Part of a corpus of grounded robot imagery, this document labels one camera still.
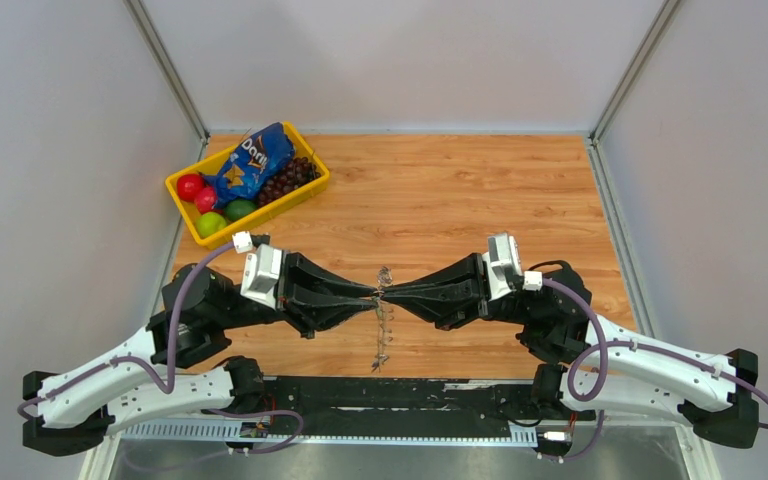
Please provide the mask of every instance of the yellow tray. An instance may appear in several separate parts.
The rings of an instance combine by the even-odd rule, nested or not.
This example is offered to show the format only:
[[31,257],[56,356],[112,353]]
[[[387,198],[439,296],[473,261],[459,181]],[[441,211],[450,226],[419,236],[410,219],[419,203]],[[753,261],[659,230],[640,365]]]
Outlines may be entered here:
[[213,250],[223,243],[230,242],[232,234],[243,230],[252,230],[264,222],[271,220],[286,212],[287,210],[295,207],[296,205],[304,202],[308,198],[319,195],[320,193],[324,192],[326,188],[328,188],[328,180],[331,178],[331,172],[328,171],[328,168],[325,167],[325,164],[322,163],[322,160],[320,160],[319,157],[313,153],[313,149],[311,149],[310,145],[305,142],[293,124],[290,122],[282,122],[282,124],[284,125],[284,133],[287,134],[287,137],[289,137],[290,141],[293,142],[293,145],[296,147],[296,157],[309,158],[313,162],[313,165],[316,167],[316,171],[319,172],[321,176],[299,188],[298,190],[294,190],[287,195],[284,195],[283,197],[275,200],[265,207],[258,208],[254,212],[246,215],[245,217],[237,220],[236,222],[228,225],[227,227],[219,230],[207,238],[202,238],[196,231],[195,222],[196,219],[201,216],[198,210],[196,210],[196,206],[190,202],[184,202],[178,198],[176,187],[178,177],[188,173],[205,173],[208,175],[216,175],[216,173],[219,172],[219,169],[222,167],[222,164],[228,160],[228,157],[230,157],[234,149],[237,148],[237,145],[226,148],[225,150],[215,155],[211,155],[210,157],[205,158],[195,165],[189,166],[177,173],[166,177],[166,189],[169,190],[169,195],[172,195],[172,200],[174,200],[175,205],[178,206],[178,211],[180,211],[181,216],[184,217],[184,222],[187,224],[187,228],[190,230],[190,234],[193,236],[197,244]]

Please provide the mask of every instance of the wooden table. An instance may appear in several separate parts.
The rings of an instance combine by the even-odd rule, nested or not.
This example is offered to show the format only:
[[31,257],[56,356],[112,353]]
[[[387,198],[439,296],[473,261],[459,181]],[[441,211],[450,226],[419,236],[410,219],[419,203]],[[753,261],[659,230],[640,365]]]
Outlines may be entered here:
[[[487,237],[507,231],[524,267],[567,260],[593,292],[596,311],[634,328],[587,153],[580,137],[309,135],[331,169],[323,194],[263,225],[276,247],[357,282],[376,285],[382,265],[395,283],[414,280],[485,252]],[[240,141],[216,135],[208,154]],[[183,233],[176,269],[207,251]],[[244,257],[226,253],[212,268],[235,282]],[[514,334],[521,327],[475,321],[443,332],[393,307],[389,377],[531,378],[540,363]],[[267,375],[371,375],[375,312],[305,340],[276,323],[227,332],[221,355],[257,359]],[[222,356],[205,362],[209,368]]]

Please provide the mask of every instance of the lime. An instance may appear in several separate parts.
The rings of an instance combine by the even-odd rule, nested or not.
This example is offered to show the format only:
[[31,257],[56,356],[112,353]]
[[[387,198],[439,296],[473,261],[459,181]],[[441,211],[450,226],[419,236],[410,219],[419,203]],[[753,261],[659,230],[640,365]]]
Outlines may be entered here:
[[196,231],[201,238],[207,238],[227,226],[225,217],[216,212],[207,212],[196,220]]
[[225,206],[225,216],[229,222],[236,222],[251,212],[257,210],[257,205],[249,200],[233,200]]

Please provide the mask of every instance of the doritos bag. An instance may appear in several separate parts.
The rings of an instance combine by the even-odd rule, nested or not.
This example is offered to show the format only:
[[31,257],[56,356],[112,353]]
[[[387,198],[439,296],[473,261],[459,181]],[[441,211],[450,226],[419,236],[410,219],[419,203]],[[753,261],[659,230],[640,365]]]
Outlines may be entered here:
[[292,160],[295,153],[281,123],[273,123],[243,140],[216,175],[204,175],[219,198],[216,208],[225,208],[236,198],[254,199],[266,180]]

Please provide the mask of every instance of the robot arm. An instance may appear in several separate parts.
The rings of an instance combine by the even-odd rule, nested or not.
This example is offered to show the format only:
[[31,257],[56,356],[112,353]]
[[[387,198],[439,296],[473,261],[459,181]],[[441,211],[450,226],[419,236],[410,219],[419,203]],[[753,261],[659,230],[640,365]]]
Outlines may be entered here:
[[[163,287],[164,310],[127,341],[70,372],[26,375],[20,406],[27,419],[25,446],[70,455],[152,418],[202,409],[259,412],[264,386],[254,360],[236,357],[205,374],[181,375],[178,388],[175,369],[227,348],[228,329],[285,321],[313,338],[376,308],[379,299],[441,330],[478,319],[521,325],[517,339],[546,362],[531,388],[530,401],[541,409],[642,413],[692,425],[697,435],[722,445],[754,443],[760,425],[752,398],[758,394],[757,356],[694,352],[629,332],[592,312],[591,293],[566,262],[549,262],[560,268],[546,273],[523,270],[516,241],[507,234],[490,237],[484,254],[381,291],[271,247],[268,237],[236,234],[234,245],[222,251],[233,247],[238,253],[257,247],[246,258],[241,284],[203,268],[207,260],[185,266]],[[601,345],[600,334],[607,340]],[[607,368],[579,371],[604,360],[600,350],[607,352],[610,369],[623,375],[607,375]],[[25,413],[30,405],[37,405],[37,417]],[[566,454],[570,446],[546,445],[538,452]]]
[[[538,368],[532,389],[533,400],[546,408],[643,413],[692,425],[697,435],[721,445],[753,445],[760,425],[758,403],[749,390],[755,390],[758,377],[755,354],[687,350],[630,332],[592,314],[588,307],[591,321],[581,307],[592,297],[581,276],[563,261],[541,266],[550,264],[561,268],[524,271],[516,241],[503,233],[490,237],[486,253],[471,254],[427,277],[385,288],[381,297],[441,330],[478,319],[522,325],[517,339],[546,362]],[[610,347],[610,370],[623,375],[608,375],[606,369],[604,384],[588,399],[592,394],[580,392],[598,387],[599,374],[578,368],[599,365],[594,323],[604,332],[605,348]]]
[[[243,244],[238,251],[254,246],[247,233],[239,235],[248,240],[235,238]],[[239,397],[252,394],[251,382],[260,385],[262,394],[257,364],[243,362],[253,360],[238,359],[208,374],[181,376],[188,383],[177,389],[172,388],[169,372],[174,375],[175,367],[192,367],[227,348],[228,329],[281,320],[303,337],[313,338],[315,332],[377,306],[371,298],[361,298],[370,297],[374,288],[331,274],[302,254],[267,242],[268,238],[248,255],[242,285],[213,270],[187,265],[163,287],[164,311],[128,340],[69,372],[26,375],[25,403],[20,407],[27,419],[24,444],[51,455],[69,455],[97,445],[106,434],[157,416],[221,409],[232,403],[235,413],[251,412],[256,406],[251,398],[242,404]],[[183,296],[179,322],[170,332],[179,296]],[[146,383],[149,377],[153,384]],[[227,388],[229,382],[233,388]],[[37,405],[37,417],[24,412],[30,405]]]

